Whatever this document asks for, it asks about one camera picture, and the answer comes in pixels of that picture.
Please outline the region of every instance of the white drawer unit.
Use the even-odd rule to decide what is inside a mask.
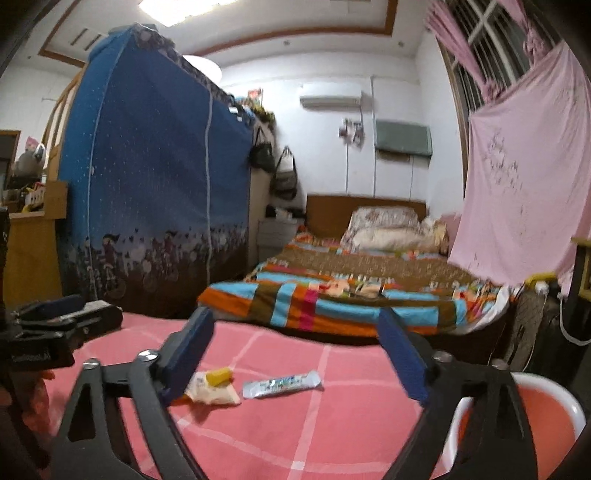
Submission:
[[[258,247],[258,261],[264,262],[267,258],[273,257],[283,250],[296,236],[298,227],[303,220],[278,220],[265,218],[259,222],[256,235]]]

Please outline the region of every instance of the pink curtain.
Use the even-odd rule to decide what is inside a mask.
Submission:
[[[501,92],[500,87],[494,80],[485,80],[466,37],[443,1],[434,0],[431,3],[426,24],[445,48],[472,75],[485,103],[498,97]]]
[[[591,236],[591,82],[562,42],[470,116],[462,220],[449,261],[497,283],[568,272]]]
[[[497,0],[507,10],[509,16],[525,32],[526,38],[523,49],[528,56],[530,63],[535,64],[548,53],[548,45],[542,40],[534,24],[527,18],[522,0]]]

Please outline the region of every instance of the snack wrapper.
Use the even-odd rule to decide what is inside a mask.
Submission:
[[[205,405],[240,405],[240,396],[229,381],[212,387],[207,381],[208,372],[195,372],[187,385],[185,395],[194,402]]]
[[[322,385],[320,374],[316,370],[304,375],[273,378],[258,382],[246,382],[242,387],[244,398],[264,398],[286,393],[311,390]]]

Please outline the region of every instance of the handbag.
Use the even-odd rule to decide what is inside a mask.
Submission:
[[[261,168],[267,173],[275,171],[275,158],[273,157],[273,146],[270,142],[261,141],[262,128],[256,129],[255,144],[248,154],[248,161],[253,168]]]
[[[287,157],[291,157],[293,170],[279,171],[279,165]],[[297,180],[296,159],[290,148],[286,146],[283,152],[281,152],[281,156],[273,172],[269,192],[271,195],[282,200],[293,200],[297,195]]]

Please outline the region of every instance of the wooden headboard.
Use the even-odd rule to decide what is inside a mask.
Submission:
[[[410,207],[417,212],[419,220],[427,216],[427,205],[424,202],[346,195],[308,195],[308,230],[320,238],[340,238],[349,226],[351,214],[359,207]]]

